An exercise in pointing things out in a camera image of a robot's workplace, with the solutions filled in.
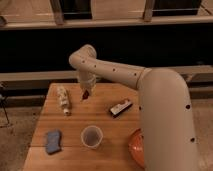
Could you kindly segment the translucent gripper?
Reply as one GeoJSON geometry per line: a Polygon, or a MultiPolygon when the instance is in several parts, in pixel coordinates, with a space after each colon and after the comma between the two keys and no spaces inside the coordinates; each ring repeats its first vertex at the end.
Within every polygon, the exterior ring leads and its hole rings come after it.
{"type": "Polygon", "coordinates": [[[94,88],[95,84],[96,84],[95,78],[91,78],[88,80],[85,80],[85,79],[80,80],[80,87],[82,89],[82,92],[87,90],[89,92],[89,96],[92,95],[92,89],[94,88]]]}

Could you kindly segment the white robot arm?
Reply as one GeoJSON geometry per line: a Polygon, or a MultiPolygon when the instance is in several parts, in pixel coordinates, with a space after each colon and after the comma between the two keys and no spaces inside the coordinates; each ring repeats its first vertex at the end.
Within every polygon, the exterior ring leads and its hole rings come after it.
{"type": "Polygon", "coordinates": [[[99,60],[89,44],[73,52],[69,64],[86,91],[101,76],[138,92],[145,171],[199,171],[190,94],[178,72],[99,60]]]}

